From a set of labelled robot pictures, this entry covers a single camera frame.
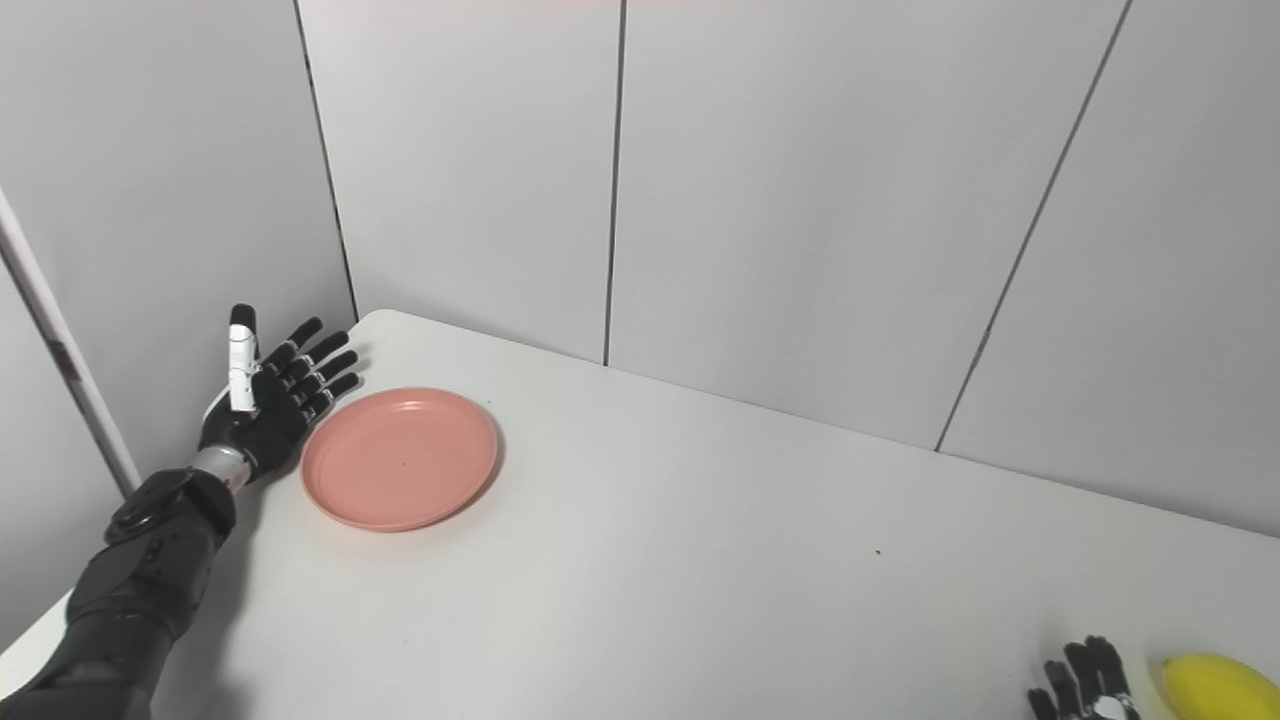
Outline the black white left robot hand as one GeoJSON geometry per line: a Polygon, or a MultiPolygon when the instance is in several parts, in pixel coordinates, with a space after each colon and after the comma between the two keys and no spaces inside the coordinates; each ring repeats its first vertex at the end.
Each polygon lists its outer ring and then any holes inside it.
{"type": "Polygon", "coordinates": [[[358,354],[346,331],[321,337],[312,316],[262,354],[253,306],[237,304],[228,323],[227,387],[205,413],[200,457],[236,457],[234,482],[280,470],[323,416],[360,383],[358,354]]]}

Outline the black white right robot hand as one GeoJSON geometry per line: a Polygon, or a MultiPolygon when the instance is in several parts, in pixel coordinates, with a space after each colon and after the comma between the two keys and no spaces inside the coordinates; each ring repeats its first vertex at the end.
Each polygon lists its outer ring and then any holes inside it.
{"type": "Polygon", "coordinates": [[[1103,635],[1066,643],[1042,670],[1048,685],[1025,693],[1034,719],[1140,717],[1120,653],[1103,635]]]}

